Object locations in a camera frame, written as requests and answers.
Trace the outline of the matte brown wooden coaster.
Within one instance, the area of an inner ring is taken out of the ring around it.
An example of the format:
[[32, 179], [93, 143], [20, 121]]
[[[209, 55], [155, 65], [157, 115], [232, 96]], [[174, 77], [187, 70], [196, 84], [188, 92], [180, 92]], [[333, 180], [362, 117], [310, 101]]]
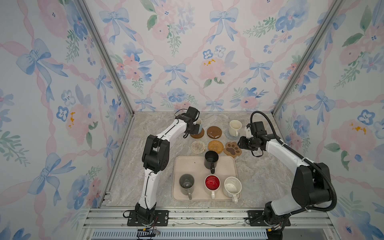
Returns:
[[196, 134], [196, 135], [190, 135], [190, 136], [191, 136], [192, 138], [194, 138], [194, 139], [200, 139], [200, 138], [202, 138], [202, 137], [204, 136], [204, 134], [205, 134], [205, 130], [202, 129], [201, 132], [200, 132], [199, 134]]

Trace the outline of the clear patterned glass coaster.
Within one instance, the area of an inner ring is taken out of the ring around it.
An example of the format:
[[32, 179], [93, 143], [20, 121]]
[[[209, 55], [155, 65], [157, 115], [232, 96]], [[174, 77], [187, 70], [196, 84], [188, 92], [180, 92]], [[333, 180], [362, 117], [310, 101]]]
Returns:
[[206, 145], [202, 141], [194, 141], [190, 145], [190, 149], [194, 154], [202, 154], [206, 151]]

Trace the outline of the glossy brown wooden coaster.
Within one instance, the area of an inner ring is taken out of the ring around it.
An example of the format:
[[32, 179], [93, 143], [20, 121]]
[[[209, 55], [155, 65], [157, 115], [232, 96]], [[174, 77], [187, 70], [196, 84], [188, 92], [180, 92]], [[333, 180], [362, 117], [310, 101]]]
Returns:
[[207, 129], [207, 135], [211, 139], [218, 139], [222, 136], [222, 130], [221, 128], [217, 126], [211, 126]]

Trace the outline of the woven rattan round coaster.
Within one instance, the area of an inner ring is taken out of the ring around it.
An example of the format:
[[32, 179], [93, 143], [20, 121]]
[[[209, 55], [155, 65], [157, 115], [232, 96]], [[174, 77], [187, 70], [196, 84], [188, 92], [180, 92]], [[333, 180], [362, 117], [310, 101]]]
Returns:
[[218, 140], [213, 140], [208, 143], [208, 150], [220, 154], [224, 150], [224, 145]]

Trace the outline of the cream mug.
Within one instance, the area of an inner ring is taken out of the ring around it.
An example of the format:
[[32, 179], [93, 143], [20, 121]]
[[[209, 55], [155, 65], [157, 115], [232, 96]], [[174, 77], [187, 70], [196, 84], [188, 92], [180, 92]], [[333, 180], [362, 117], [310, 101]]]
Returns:
[[240, 135], [240, 130], [242, 129], [242, 123], [238, 120], [230, 121], [229, 135], [231, 137], [238, 137]]

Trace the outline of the black mug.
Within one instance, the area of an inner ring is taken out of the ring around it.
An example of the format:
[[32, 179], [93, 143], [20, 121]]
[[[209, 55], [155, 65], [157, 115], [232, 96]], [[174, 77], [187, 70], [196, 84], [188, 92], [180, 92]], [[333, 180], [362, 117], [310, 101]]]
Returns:
[[215, 151], [207, 151], [205, 153], [204, 166], [210, 170], [211, 174], [215, 174], [216, 166], [219, 160], [219, 155]]

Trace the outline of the grey mug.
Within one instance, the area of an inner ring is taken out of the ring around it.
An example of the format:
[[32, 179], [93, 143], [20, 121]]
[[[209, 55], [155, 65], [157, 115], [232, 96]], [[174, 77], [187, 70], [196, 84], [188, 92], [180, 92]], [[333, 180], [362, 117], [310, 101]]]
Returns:
[[179, 178], [179, 185], [181, 188], [181, 193], [189, 198], [191, 201], [193, 199], [193, 192], [195, 186], [195, 179], [191, 174], [184, 174]]

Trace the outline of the red interior white mug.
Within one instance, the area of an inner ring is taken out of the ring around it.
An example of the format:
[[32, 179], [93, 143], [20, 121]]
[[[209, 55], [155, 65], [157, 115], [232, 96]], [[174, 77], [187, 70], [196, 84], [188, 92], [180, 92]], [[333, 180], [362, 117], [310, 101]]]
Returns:
[[221, 186], [221, 181], [216, 175], [208, 175], [204, 180], [205, 191], [211, 200], [216, 199], [216, 192]]

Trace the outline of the white and blue mug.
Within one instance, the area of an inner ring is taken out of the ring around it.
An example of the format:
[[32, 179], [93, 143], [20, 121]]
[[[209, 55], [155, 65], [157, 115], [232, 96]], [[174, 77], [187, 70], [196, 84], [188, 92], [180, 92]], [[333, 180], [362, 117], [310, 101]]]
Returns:
[[199, 127], [198, 128], [198, 131], [197, 131], [197, 134], [200, 134], [201, 132], [202, 132], [202, 129], [203, 129], [203, 127], [202, 127], [202, 120], [200, 119], [200, 118], [198, 118], [196, 121], [195, 121], [195, 127], [197, 128], [197, 127]]

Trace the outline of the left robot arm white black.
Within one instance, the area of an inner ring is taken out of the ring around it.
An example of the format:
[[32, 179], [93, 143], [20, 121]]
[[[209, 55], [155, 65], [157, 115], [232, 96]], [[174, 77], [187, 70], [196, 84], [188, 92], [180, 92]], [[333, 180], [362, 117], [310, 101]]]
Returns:
[[157, 135], [149, 135], [144, 147], [142, 162], [145, 169], [145, 180], [139, 201], [135, 205], [136, 219], [144, 225], [155, 221], [156, 195], [159, 185], [158, 177], [165, 170], [170, 159], [170, 148], [176, 138], [184, 134], [195, 135], [199, 132], [197, 124], [200, 112], [183, 113], [175, 116], [174, 121]]

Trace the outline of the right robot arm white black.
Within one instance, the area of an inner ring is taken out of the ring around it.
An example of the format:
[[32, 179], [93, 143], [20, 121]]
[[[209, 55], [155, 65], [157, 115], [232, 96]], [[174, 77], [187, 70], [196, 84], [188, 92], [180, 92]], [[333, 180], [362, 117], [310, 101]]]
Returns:
[[291, 192], [278, 200], [266, 203], [262, 219], [267, 225], [284, 226], [290, 216], [309, 210], [330, 212], [337, 206], [336, 189], [326, 164], [311, 161], [280, 139], [269, 135], [240, 137], [238, 147], [251, 152], [267, 152], [294, 174]]

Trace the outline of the cork paw print coaster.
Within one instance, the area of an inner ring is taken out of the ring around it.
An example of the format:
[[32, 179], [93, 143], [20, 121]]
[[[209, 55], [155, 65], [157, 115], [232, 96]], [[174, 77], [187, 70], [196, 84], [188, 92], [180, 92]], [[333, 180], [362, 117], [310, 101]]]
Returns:
[[242, 155], [242, 150], [239, 148], [236, 142], [228, 142], [225, 144], [224, 153], [227, 156], [235, 159], [236, 157]]

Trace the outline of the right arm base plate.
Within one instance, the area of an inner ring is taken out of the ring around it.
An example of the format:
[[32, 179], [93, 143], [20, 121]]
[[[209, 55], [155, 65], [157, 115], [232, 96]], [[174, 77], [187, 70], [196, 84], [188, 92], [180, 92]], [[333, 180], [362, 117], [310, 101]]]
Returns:
[[251, 227], [282, 227], [285, 216], [277, 216], [273, 212], [264, 210], [249, 210], [246, 223]]

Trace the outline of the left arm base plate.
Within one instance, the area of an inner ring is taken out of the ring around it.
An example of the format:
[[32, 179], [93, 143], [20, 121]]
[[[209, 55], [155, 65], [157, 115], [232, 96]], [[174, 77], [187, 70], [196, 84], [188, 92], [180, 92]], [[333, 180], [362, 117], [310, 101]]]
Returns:
[[148, 221], [135, 211], [130, 211], [128, 216], [123, 213], [123, 216], [127, 218], [128, 227], [167, 227], [169, 222], [169, 211], [167, 210], [155, 210]]

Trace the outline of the aluminium front rail frame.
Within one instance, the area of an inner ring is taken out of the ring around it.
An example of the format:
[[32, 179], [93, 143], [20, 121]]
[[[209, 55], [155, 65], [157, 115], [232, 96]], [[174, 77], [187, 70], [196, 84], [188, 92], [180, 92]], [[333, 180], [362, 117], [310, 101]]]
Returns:
[[328, 214], [301, 213], [290, 217], [290, 225], [278, 234], [266, 226], [247, 224], [248, 209], [169, 208], [168, 224], [151, 229], [129, 227], [132, 208], [91, 209], [79, 240], [339, 240]]

